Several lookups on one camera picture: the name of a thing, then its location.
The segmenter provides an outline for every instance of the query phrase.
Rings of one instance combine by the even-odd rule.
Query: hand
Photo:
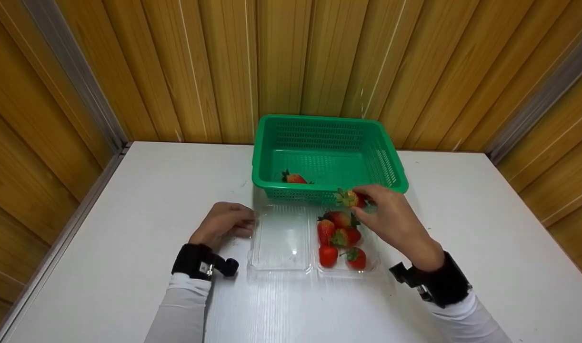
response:
[[[251,237],[255,213],[243,204],[217,202],[188,243],[204,244],[213,250],[219,249],[224,238],[230,236]]]
[[[376,184],[361,185],[353,190],[366,195],[378,207],[374,214],[353,207],[357,219],[421,271],[432,272],[442,267],[445,257],[441,244],[429,236],[403,194]]]

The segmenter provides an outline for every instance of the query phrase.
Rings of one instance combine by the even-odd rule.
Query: white sleeve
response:
[[[453,343],[511,343],[473,291],[460,303],[440,308],[426,302],[439,330]]]
[[[174,273],[145,343],[201,343],[211,282]]]

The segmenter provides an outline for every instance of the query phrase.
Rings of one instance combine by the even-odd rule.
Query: clear plastic container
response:
[[[251,272],[300,272],[312,269],[312,253],[306,208],[267,204],[259,217],[248,254]]]
[[[361,240],[356,247],[365,251],[367,256],[367,267],[363,271],[350,269],[345,256],[339,256],[332,268],[325,268],[319,263],[318,218],[327,211],[345,209],[270,202],[256,210],[259,217],[248,254],[249,277],[304,276],[312,273],[332,278],[376,275],[380,256],[375,248],[374,234],[362,225],[358,226]],[[347,249],[338,250],[342,254]]]
[[[319,237],[317,234],[317,224],[319,223],[317,219],[322,217],[328,211],[345,211],[345,208],[310,208],[309,217],[313,220],[310,221],[309,231],[312,235],[312,250],[314,251],[314,265],[319,271],[319,276],[331,276],[331,277],[351,277],[357,278],[362,276],[372,276],[375,274],[378,266],[380,265],[380,254],[376,250],[374,244],[374,234],[368,228],[363,225],[357,226],[357,229],[361,233],[361,239],[356,243],[355,247],[360,248],[365,252],[367,257],[367,265],[362,271],[355,271],[350,269],[346,263],[346,255],[341,256],[344,252],[347,252],[349,248],[338,247],[338,258],[335,265],[331,268],[326,268],[319,263]]]

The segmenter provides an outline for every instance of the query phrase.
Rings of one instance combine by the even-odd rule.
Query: container compartment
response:
[[[326,268],[319,263],[319,237],[317,234],[317,219],[324,215],[324,213],[328,211],[345,211],[348,212],[345,208],[313,208],[312,217],[314,218],[311,222],[311,234],[312,234],[312,249],[315,252],[315,260],[314,265],[317,267],[319,271],[319,275],[321,276],[332,276],[332,277],[350,277],[350,278],[357,278],[361,276],[373,276],[376,275],[376,271],[378,266],[380,265],[380,254],[375,248],[374,244],[374,233],[371,232],[368,228],[364,225],[360,224],[357,226],[357,230],[361,233],[360,241],[355,245],[355,247],[360,248],[365,252],[365,256],[367,257],[367,265],[363,271],[355,271],[350,269],[346,264],[346,256],[338,256],[337,262],[331,268]],[[338,255],[347,252],[349,248],[341,248],[338,247]]]
[[[257,211],[248,256],[250,271],[308,273],[312,259],[306,208],[267,204]]]

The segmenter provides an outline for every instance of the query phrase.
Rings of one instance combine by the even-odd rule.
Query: wrist-mounted device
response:
[[[234,276],[238,271],[238,261],[233,258],[224,260],[204,244],[187,243],[179,251],[171,273],[183,273],[193,279],[210,281],[213,269],[217,269],[223,276]]]
[[[448,252],[444,254],[442,267],[433,272],[420,271],[416,267],[406,269],[403,262],[391,267],[389,271],[398,282],[417,288],[423,300],[445,308],[463,301],[472,286],[452,256]]]

